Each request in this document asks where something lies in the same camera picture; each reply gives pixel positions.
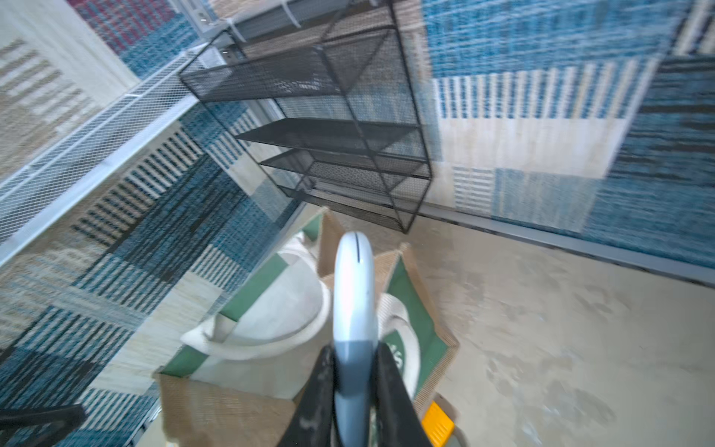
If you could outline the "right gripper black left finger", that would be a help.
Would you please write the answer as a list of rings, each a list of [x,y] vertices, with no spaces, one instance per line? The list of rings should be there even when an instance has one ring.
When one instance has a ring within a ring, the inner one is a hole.
[[[335,353],[332,345],[318,354],[292,420],[277,446],[329,447],[333,437]]]

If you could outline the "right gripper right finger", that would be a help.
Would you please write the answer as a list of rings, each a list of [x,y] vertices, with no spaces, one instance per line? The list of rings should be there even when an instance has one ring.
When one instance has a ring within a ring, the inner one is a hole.
[[[431,443],[386,343],[378,344],[374,362],[377,445],[430,447]]]

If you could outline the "green Christmas burlap tote bag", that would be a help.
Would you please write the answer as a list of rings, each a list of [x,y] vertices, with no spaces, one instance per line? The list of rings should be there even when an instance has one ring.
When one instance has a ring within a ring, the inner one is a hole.
[[[156,374],[168,441],[277,446],[320,350],[334,348],[335,259],[346,233],[320,209],[216,315],[181,336],[181,350]],[[458,342],[439,319],[410,245],[372,254],[377,346],[388,345],[420,420]],[[378,446],[374,364],[366,446]]]

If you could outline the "grey blue utility knife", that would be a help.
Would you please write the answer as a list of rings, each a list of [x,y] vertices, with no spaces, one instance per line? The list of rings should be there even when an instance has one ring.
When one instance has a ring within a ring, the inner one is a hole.
[[[334,269],[334,409],[344,446],[366,446],[372,404],[372,363],[378,329],[375,311],[374,255],[361,232],[342,236]]]

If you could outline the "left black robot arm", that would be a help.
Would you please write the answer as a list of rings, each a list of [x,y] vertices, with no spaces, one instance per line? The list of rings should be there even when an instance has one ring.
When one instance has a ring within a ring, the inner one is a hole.
[[[55,446],[87,419],[81,404],[51,408],[2,410],[2,446]]]

